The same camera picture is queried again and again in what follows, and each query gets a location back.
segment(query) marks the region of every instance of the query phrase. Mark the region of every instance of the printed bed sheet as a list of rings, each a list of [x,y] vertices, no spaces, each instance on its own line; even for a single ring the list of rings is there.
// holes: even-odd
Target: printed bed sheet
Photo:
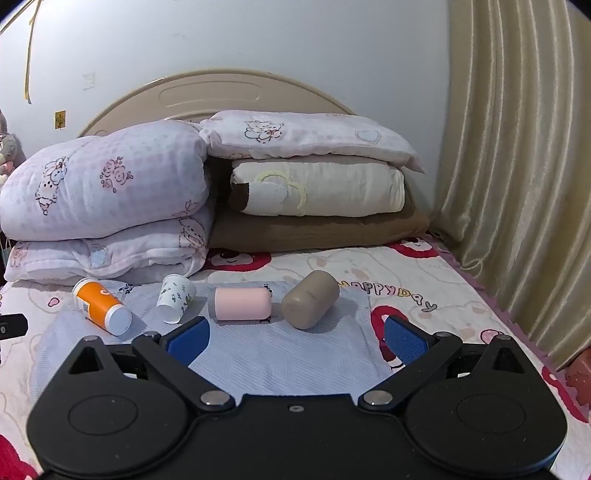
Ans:
[[[454,267],[453,257],[436,243],[408,239],[384,247],[277,255],[211,249],[203,269],[192,279],[204,283],[298,281],[312,270],[326,270],[341,285],[366,291],[375,348],[394,372],[402,365],[382,340],[384,319],[390,314],[429,333],[453,332],[465,342],[488,343],[499,332],[516,337],[567,417],[567,439],[552,472],[562,480],[591,480],[588,408],[576,405],[544,357],[526,346],[518,329],[501,320],[503,315],[495,313],[490,299],[479,294],[473,282]],[[113,293],[125,302],[133,287],[126,285]],[[34,479],[41,468],[25,432],[32,407],[29,377],[39,338],[62,305],[70,301],[70,288],[19,281],[7,284],[0,294],[0,313],[24,313],[29,320],[25,337],[3,340],[0,345],[0,478]]]

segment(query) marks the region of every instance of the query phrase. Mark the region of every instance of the white pillow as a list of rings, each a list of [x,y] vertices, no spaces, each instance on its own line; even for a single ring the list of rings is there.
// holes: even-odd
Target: white pillow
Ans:
[[[373,158],[310,155],[232,166],[230,205],[249,215],[364,217],[404,206],[402,172]]]
[[[145,223],[106,238],[18,242],[4,278],[73,285],[81,277],[126,274],[127,281],[135,279],[130,283],[151,283],[169,273],[192,275],[205,262],[214,206],[210,200],[191,216]]]
[[[362,116],[226,110],[199,126],[214,157],[262,160],[332,153],[375,158],[424,173],[403,137]]]

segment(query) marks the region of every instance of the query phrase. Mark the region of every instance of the white wall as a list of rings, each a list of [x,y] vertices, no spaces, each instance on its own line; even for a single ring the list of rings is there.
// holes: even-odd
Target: white wall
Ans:
[[[432,205],[447,109],[444,0],[45,0],[24,72],[30,6],[0,37],[0,109],[27,157],[75,138],[111,102],[156,78],[204,68],[281,74],[406,137]],[[83,75],[94,74],[92,88]],[[54,112],[67,126],[54,129]]]

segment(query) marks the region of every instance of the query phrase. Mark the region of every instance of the beige headboard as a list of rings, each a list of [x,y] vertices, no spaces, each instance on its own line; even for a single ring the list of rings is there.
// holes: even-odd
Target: beige headboard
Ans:
[[[163,118],[199,122],[221,110],[349,113],[329,95],[272,73],[254,70],[199,70],[155,80],[99,114],[81,133],[111,132]]]

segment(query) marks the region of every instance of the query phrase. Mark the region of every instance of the curtain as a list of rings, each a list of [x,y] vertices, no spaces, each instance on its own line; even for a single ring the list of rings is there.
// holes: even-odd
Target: curtain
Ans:
[[[449,0],[432,227],[562,368],[591,345],[591,22],[565,0]]]

